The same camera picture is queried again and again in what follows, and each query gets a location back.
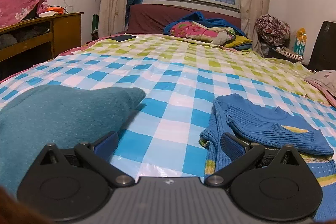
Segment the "pink grey garment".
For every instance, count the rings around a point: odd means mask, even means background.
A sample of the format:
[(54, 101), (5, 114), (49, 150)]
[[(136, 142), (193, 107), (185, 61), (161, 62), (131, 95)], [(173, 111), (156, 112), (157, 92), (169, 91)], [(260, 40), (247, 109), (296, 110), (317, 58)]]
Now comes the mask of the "pink grey garment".
[(328, 100), (328, 102), (336, 107), (336, 71), (323, 70), (314, 73), (304, 80), (317, 88)]

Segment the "dark phone on bed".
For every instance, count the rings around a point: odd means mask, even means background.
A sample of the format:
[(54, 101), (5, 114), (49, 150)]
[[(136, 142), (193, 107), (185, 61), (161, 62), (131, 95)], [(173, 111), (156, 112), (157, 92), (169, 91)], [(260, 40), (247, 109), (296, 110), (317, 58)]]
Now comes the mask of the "dark phone on bed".
[(123, 41), (130, 40), (130, 39), (133, 39), (133, 38), (135, 38), (135, 36), (128, 35), (128, 34), (123, 34), (123, 35), (111, 36), (108, 39), (115, 40), (117, 42), (123, 42)]

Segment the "colourful bedding pile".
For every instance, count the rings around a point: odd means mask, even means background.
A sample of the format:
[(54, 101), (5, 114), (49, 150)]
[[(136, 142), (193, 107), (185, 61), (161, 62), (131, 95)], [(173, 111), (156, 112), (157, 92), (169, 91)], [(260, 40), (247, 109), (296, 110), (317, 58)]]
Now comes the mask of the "colourful bedding pile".
[(192, 12), (163, 29), (165, 35), (187, 38), (237, 51), (250, 50), (252, 40), (240, 28), (222, 18), (207, 19), (200, 11)]

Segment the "orange object on cabinet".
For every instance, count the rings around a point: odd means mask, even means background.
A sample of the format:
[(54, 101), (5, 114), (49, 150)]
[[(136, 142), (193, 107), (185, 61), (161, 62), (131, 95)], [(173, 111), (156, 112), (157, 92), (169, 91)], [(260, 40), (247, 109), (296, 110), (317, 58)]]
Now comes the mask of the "orange object on cabinet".
[(50, 6), (47, 8), (47, 11), (53, 11), (55, 14), (64, 14), (66, 12), (66, 9), (60, 6)]

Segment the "brown patterned bundle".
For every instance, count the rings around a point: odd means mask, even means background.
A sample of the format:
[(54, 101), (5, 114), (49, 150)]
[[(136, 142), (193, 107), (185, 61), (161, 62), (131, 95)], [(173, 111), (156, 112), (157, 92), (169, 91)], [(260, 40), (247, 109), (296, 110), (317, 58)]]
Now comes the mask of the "brown patterned bundle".
[(256, 20), (256, 31), (262, 42), (274, 47), (282, 47), (290, 38), (288, 24), (269, 14)]

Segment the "maroon headboard cover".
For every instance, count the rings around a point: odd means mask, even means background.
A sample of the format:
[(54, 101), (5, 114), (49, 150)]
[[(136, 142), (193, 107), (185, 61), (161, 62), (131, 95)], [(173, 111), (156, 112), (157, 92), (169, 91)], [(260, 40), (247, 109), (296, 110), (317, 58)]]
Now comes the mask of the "maroon headboard cover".
[(163, 29), (186, 15), (196, 12), (180, 6), (138, 4), (130, 7), (128, 34), (163, 34)]

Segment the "wooden cabinet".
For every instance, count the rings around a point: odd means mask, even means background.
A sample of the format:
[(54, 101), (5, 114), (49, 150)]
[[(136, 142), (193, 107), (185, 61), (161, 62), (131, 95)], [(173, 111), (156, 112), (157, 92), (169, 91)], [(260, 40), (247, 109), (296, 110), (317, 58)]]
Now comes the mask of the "wooden cabinet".
[(81, 15), (28, 19), (1, 29), (1, 80), (81, 46)]

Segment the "blue yellow bottle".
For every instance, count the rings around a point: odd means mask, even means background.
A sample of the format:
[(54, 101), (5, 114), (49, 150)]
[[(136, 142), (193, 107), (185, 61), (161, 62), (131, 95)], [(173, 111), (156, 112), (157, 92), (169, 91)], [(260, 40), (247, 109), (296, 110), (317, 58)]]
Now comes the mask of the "blue yellow bottle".
[(306, 30), (305, 28), (300, 28), (295, 36), (295, 43), (294, 43), (294, 52), (300, 56), (303, 56), (305, 46), (306, 46)]

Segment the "blue knit sweater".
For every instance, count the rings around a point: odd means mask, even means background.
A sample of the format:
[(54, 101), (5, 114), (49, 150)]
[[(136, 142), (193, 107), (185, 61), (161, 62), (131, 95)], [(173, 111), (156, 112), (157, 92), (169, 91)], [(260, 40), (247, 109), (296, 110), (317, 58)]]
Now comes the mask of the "blue knit sweater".
[(200, 143), (208, 151), (205, 177), (244, 154), (232, 137), (266, 148), (293, 145), (322, 188), (322, 203), (314, 219), (335, 219), (335, 137), (324, 136), (321, 126), (313, 127), (302, 116), (280, 107), (255, 105), (238, 94), (219, 96), (213, 101), (209, 125), (200, 134)]

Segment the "checkered plastic bed sheet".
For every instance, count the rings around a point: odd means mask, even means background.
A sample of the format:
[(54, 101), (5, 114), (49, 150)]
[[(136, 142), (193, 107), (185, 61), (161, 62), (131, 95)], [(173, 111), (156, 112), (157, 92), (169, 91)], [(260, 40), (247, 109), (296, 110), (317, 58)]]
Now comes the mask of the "checkered plastic bed sheet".
[(302, 116), (335, 147), (335, 109), (305, 81), (301, 64), (264, 59), (168, 36), (101, 40), (1, 83), (1, 105), (39, 85), (78, 89), (137, 87), (146, 97), (123, 126), (111, 163), (133, 177), (202, 176), (199, 135), (213, 100), (239, 94), (256, 105)]

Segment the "dark wooden furniture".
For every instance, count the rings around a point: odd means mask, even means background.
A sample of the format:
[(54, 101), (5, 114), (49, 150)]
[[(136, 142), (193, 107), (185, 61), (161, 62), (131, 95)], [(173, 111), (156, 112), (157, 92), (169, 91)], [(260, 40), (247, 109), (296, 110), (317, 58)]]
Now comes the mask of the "dark wooden furniture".
[(308, 64), (311, 71), (336, 69), (336, 23), (324, 21)]

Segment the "teal fleece garment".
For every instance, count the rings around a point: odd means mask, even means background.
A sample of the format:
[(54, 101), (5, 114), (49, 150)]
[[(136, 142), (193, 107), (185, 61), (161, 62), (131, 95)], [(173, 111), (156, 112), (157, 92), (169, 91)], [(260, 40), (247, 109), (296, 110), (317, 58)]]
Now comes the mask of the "teal fleece garment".
[(70, 148), (118, 132), (145, 98), (140, 88), (41, 85), (1, 110), (1, 186), (14, 194), (46, 143)]

